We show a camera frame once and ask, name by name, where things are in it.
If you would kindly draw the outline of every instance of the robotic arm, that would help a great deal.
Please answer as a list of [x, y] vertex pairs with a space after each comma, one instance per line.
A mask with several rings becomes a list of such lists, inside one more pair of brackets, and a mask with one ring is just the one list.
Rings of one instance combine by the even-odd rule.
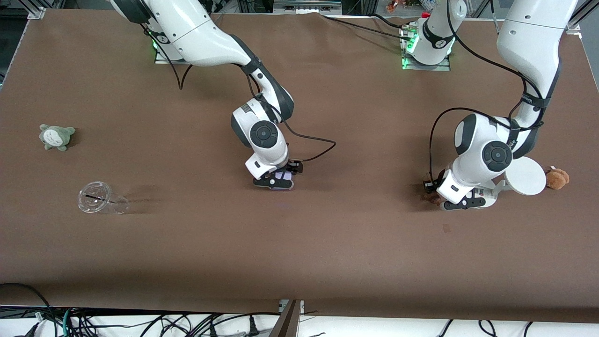
[[[454, 145], [459, 157], [447, 167], [437, 188], [450, 206], [467, 208], [462, 206], [473, 188], [485, 186], [533, 149], [539, 129], [527, 128], [539, 125], [549, 104], [559, 77], [559, 40], [576, 4], [576, 0], [516, 0], [512, 5], [497, 49], [529, 83], [510, 128], [476, 113], [458, 124]], [[495, 119], [510, 125], [507, 118]]]
[[233, 112], [231, 127], [243, 145], [254, 150], [246, 167], [260, 179], [289, 160], [288, 147], [278, 123], [291, 117], [294, 101], [247, 45], [221, 31], [196, 0], [110, 0], [134, 23], [145, 23], [172, 60], [212, 67], [238, 65], [261, 91]]

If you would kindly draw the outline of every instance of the brown stuffed animal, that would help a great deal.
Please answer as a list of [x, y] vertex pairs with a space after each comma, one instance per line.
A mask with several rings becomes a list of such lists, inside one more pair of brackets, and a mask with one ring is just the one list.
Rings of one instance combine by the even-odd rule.
[[547, 187], [550, 189], [561, 189], [570, 182], [570, 176], [564, 170], [551, 167], [547, 172]]

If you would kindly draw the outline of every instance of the gray stuffed animal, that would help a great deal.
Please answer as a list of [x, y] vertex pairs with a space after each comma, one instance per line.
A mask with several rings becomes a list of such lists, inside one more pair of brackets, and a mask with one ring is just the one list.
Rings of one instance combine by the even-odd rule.
[[40, 125], [40, 130], [40, 140], [44, 143], [46, 150], [57, 148], [60, 151], [66, 151], [66, 145], [71, 140], [71, 135], [75, 133], [75, 128], [72, 127], [51, 127], [46, 124]]

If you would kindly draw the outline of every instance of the clear plastic cup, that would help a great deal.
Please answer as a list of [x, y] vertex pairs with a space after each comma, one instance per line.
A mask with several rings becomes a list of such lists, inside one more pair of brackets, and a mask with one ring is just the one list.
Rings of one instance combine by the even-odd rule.
[[107, 183], [94, 181], [79, 191], [79, 209], [86, 213], [123, 214], [129, 209], [129, 202], [121, 195], [114, 194]]

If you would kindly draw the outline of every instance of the brown tabletop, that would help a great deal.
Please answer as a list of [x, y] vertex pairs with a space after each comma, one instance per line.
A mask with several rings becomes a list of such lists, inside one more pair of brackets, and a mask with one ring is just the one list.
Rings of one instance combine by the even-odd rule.
[[[599, 321], [599, 97], [578, 36], [562, 38], [530, 153], [570, 184], [443, 212], [420, 198], [434, 119], [456, 106], [504, 116], [519, 78], [459, 46], [451, 72], [402, 70], [396, 39], [318, 14], [219, 25], [291, 93], [291, 126], [338, 146], [306, 163], [293, 191], [255, 188], [251, 150], [229, 126], [251, 97], [238, 67], [193, 68], [180, 91], [139, 26], [113, 11], [50, 10], [30, 22], [0, 92], [0, 281], [61, 306], [272, 311], [300, 298], [319, 314]], [[491, 22], [459, 33], [501, 61]], [[441, 120], [435, 171], [456, 157], [465, 115]], [[68, 151], [45, 151], [40, 124], [75, 127]], [[292, 157], [327, 146], [283, 132]], [[77, 193], [95, 180], [132, 213], [81, 212]]]

